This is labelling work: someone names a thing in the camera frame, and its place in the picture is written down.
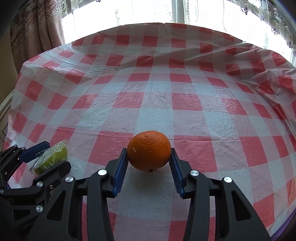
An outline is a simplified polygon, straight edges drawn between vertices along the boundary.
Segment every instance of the orange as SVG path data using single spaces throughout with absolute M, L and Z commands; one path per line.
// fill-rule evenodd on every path
M 145 131 L 135 135 L 127 147 L 129 162 L 139 170 L 151 170 L 164 166 L 170 154 L 170 141 L 158 131 Z

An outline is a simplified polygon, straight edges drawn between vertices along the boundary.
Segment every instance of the silver rivet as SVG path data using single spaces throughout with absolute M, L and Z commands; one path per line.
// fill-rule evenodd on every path
M 224 177 L 224 181 L 227 183 L 231 183 L 232 179 L 230 177 Z
M 107 174 L 107 171 L 106 171 L 105 169 L 101 169 L 101 170 L 98 171 L 98 174 L 99 174 L 100 176 L 104 176 L 104 175 Z
M 192 171 L 190 172 L 190 174 L 191 174 L 192 176 L 198 176 L 198 175 L 199 175 L 199 172 L 198 172 L 197 170 L 192 170 Z
M 65 179 L 65 181 L 67 182 L 67 183 L 70 183 L 70 182 L 72 182 L 74 180 L 74 177 L 66 177 L 66 179 Z
M 40 206 L 40 205 L 38 205 L 37 207 L 36 207 L 36 211 L 37 212 L 42 212 L 43 211 L 43 207 L 42 206 Z
M 43 186 L 43 183 L 42 182 L 37 182 L 37 187 L 42 187 Z

